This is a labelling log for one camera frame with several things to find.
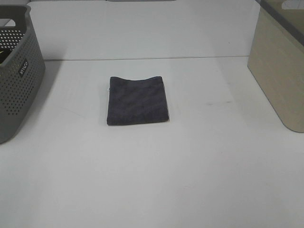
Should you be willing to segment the folded dark grey towel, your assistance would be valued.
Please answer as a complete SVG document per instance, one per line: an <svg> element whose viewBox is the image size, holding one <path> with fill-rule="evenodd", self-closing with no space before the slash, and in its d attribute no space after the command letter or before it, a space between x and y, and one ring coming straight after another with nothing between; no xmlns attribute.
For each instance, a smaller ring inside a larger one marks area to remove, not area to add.
<svg viewBox="0 0 304 228"><path fill-rule="evenodd" d="M162 123L168 120L168 104L161 76L143 80L110 78L109 126Z"/></svg>

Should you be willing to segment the grey perforated plastic basket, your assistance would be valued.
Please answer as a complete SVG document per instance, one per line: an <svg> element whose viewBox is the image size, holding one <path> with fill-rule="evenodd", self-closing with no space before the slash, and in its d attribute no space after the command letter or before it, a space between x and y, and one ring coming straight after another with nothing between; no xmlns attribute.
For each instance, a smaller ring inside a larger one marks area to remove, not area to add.
<svg viewBox="0 0 304 228"><path fill-rule="evenodd" d="M0 28L0 142L9 141L25 119L45 73L38 39L27 5L1 5L1 19L14 26Z"/></svg>

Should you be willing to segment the beige plastic bin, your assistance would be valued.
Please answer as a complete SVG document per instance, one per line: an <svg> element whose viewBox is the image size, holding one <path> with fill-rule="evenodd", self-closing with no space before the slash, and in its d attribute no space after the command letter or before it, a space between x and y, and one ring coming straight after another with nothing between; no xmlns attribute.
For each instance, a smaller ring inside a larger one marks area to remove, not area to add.
<svg viewBox="0 0 304 228"><path fill-rule="evenodd" d="M304 131L304 2L260 0L248 69L282 124Z"/></svg>

